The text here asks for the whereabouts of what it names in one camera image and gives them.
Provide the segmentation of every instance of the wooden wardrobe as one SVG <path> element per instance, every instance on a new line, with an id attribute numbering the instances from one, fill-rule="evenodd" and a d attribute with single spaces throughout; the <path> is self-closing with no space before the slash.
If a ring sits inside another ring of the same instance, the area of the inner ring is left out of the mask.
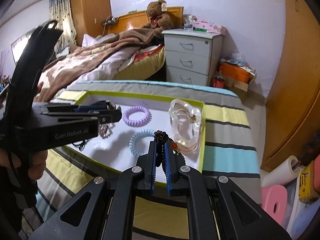
<path id="1" fill-rule="evenodd" d="M 301 158 L 320 130 L 320 26 L 304 0 L 285 3 L 284 46 L 266 104 L 265 171 L 290 155 Z"/>
<path id="2" fill-rule="evenodd" d="M 101 23 L 111 15 L 110 0 L 70 0 L 70 4 L 78 46 L 82 45 L 85 33 L 92 37 L 102 35 Z"/>

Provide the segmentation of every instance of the window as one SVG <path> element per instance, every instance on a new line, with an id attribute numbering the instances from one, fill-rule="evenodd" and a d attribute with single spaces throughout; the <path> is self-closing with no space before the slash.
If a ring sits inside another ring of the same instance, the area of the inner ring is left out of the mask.
<path id="1" fill-rule="evenodd" d="M 54 23 L 49 24 L 48 29 L 52 28 Z M 19 39 L 17 39 L 14 43 L 11 44 L 11 49 L 13 53 L 13 58 L 15 63 L 17 64 L 21 54 L 26 47 L 28 40 L 31 37 L 31 34 L 34 32 L 36 28 L 32 29 L 31 31 L 27 32 L 26 34 L 22 35 Z"/>

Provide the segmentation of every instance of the nightstand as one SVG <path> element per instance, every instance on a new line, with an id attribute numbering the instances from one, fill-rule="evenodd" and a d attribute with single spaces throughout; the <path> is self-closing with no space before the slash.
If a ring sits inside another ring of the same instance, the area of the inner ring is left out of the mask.
<path id="1" fill-rule="evenodd" d="M 223 36 L 174 29 L 163 31 L 167 81 L 210 86 L 221 54 Z"/>

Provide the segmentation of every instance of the purple spiral hair tie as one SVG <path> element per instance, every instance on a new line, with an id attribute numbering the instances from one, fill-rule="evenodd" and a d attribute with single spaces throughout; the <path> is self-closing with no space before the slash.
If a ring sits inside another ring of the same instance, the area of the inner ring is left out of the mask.
<path id="1" fill-rule="evenodd" d="M 146 115 L 141 120 L 129 119 L 129 116 L 136 112 L 144 112 Z M 127 125 L 131 127 L 142 127 L 151 121 L 151 113 L 149 109 L 143 106 L 133 106 L 130 109 L 124 111 L 124 113 L 122 114 L 122 119 Z"/>

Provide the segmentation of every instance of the black sleeve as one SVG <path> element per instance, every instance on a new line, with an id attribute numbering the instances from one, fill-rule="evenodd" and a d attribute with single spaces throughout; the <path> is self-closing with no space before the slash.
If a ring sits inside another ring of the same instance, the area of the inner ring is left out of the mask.
<path id="1" fill-rule="evenodd" d="M 0 209 L 14 231 L 21 230 L 22 209 L 18 208 L 7 169 L 0 167 Z"/>

